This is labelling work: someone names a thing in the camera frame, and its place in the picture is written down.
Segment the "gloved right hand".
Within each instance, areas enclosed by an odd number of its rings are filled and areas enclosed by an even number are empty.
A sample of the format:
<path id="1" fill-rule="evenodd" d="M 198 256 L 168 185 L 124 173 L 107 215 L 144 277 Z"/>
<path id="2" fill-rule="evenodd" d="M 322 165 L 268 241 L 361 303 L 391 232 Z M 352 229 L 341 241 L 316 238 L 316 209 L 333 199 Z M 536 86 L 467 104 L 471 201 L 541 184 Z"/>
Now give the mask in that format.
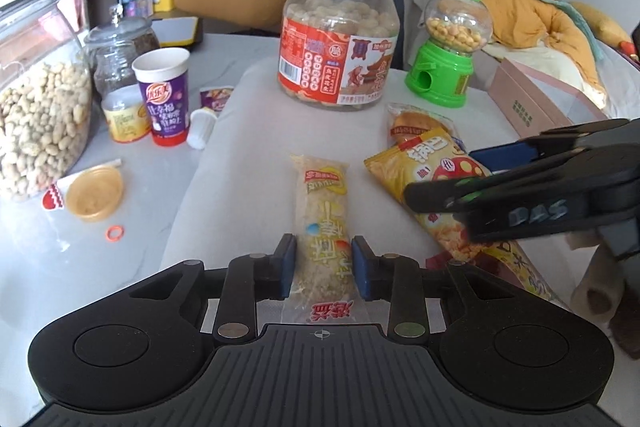
<path id="1" fill-rule="evenodd" d="M 572 309 L 593 323 L 606 324 L 615 342 L 639 358 L 639 235 L 621 227 L 573 232 L 570 248 L 596 246 L 582 280 L 570 297 Z"/>

